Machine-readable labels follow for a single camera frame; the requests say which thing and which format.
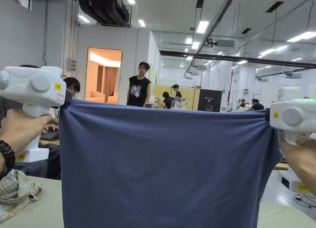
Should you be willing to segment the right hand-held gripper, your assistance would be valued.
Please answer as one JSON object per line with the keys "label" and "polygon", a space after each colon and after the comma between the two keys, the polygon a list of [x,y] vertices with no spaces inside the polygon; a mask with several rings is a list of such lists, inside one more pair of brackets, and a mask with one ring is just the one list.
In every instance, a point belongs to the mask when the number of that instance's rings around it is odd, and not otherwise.
{"label": "right hand-held gripper", "polygon": [[282,86],[279,100],[265,109],[270,126],[282,131],[291,145],[301,145],[316,133],[316,100],[307,98],[299,86]]}

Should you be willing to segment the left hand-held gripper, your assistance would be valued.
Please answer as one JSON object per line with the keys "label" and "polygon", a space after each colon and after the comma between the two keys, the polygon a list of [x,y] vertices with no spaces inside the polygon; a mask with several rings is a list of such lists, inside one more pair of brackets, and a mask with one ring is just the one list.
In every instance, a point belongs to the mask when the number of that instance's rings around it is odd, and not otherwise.
{"label": "left hand-held gripper", "polygon": [[8,66],[0,72],[0,95],[23,105],[30,117],[48,114],[54,107],[64,105],[66,83],[59,67]]}

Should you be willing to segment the person's left hand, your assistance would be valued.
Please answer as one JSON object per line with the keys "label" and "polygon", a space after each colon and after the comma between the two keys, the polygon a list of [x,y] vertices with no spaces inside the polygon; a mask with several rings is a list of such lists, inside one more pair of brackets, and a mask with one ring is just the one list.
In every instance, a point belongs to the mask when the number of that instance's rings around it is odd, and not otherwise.
{"label": "person's left hand", "polygon": [[7,143],[17,157],[43,132],[51,119],[50,114],[30,117],[22,110],[11,109],[1,121],[0,140]]}

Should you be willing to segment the person's right hand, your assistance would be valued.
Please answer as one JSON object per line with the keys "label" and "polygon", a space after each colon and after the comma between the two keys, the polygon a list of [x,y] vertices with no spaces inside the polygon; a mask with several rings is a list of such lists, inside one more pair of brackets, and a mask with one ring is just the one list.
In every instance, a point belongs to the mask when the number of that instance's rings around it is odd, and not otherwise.
{"label": "person's right hand", "polygon": [[302,183],[316,195],[316,141],[310,139],[301,145],[280,142],[285,160]]}

